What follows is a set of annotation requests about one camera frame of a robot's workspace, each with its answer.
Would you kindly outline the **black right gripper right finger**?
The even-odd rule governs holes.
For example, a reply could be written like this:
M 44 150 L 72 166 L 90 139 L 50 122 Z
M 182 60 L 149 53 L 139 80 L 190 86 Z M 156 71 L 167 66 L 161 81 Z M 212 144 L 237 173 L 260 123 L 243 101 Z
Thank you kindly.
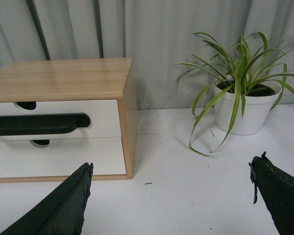
M 294 177 L 276 167 L 264 152 L 249 163 L 253 204 L 260 192 L 280 235 L 294 235 Z

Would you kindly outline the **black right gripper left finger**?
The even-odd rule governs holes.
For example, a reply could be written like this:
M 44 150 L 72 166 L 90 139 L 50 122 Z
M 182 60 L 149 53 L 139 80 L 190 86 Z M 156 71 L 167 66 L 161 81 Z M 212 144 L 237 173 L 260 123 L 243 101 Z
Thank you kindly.
M 40 203 L 2 235 L 79 235 L 93 175 L 93 164 L 84 163 Z

